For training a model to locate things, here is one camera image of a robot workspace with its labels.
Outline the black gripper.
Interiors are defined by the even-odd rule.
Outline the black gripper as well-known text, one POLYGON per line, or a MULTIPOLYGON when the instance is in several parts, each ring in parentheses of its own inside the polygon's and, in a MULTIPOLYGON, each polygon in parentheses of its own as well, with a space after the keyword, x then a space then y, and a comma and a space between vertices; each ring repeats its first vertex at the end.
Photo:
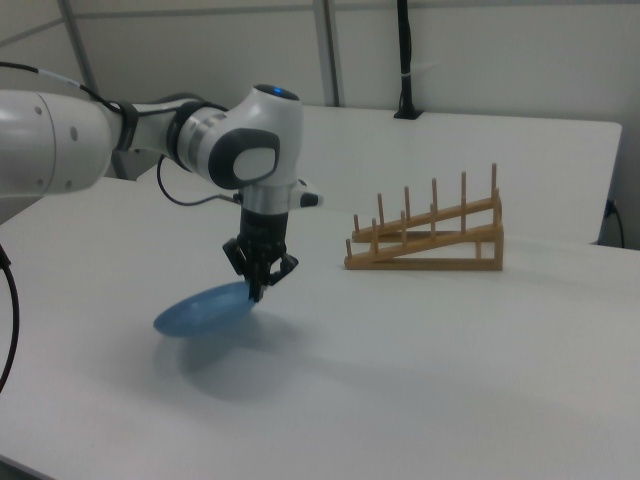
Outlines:
POLYGON ((260 302, 267 288, 275 286, 299 264, 297 258, 286 253, 288 216, 288 213, 268 215, 242 209, 238 241, 232 238, 223 245, 232 268, 247 284, 250 301, 260 302), (279 267, 272 272, 272 263, 278 259, 279 267), (248 261, 259 261, 256 287, 248 261))

